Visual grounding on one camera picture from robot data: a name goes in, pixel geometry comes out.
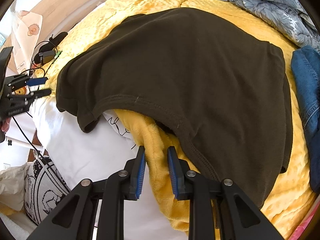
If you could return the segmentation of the person left hand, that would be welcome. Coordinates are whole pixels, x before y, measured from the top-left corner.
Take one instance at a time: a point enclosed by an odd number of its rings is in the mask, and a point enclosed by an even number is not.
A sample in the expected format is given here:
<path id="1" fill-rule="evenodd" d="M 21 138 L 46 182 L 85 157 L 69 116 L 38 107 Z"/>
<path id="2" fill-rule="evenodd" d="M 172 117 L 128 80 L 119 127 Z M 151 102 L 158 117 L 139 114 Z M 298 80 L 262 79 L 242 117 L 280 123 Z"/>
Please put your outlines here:
<path id="1" fill-rule="evenodd" d="M 11 118 L 6 118 L 5 120 L 2 121 L 1 123 L 1 131 L 4 133 L 7 133 L 7 131 L 10 128 L 10 122 L 11 122 Z"/>

